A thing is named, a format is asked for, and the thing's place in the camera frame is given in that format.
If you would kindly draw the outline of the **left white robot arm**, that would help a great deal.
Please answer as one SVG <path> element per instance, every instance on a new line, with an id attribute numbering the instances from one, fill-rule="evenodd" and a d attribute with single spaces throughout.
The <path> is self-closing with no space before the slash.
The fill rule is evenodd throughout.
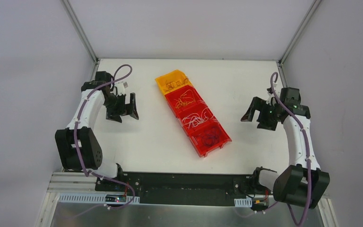
<path id="1" fill-rule="evenodd" d="M 82 85 L 81 100 L 71 122 L 54 136 L 65 170 L 108 177 L 107 185 L 113 191 L 124 188 L 125 178 L 118 174 L 118 164 L 104 158 L 93 128 L 102 106 L 107 120 L 121 123 L 127 115 L 139 119 L 135 93 L 130 93 L 130 101 L 126 101 L 127 87 L 123 78 L 114 79 L 110 73 L 98 71 L 94 80 Z"/>

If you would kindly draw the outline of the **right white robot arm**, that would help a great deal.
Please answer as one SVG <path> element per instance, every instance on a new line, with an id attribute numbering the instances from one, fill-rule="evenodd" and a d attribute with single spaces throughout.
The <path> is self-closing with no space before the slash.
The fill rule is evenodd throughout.
<path id="1" fill-rule="evenodd" d="M 316 208 L 329 183 L 329 173 L 323 172 L 318 164 L 311 141 L 310 109 L 301 104 L 300 91 L 286 87 L 278 92 L 276 99 L 273 91 L 268 88 L 268 100 L 255 96 L 242 122 L 251 122 L 256 111 L 259 129 L 275 131 L 282 124 L 288 143 L 289 165 L 282 173 L 257 167 L 249 181 L 252 192 L 263 193 L 272 191 L 278 202 L 309 208 Z"/>

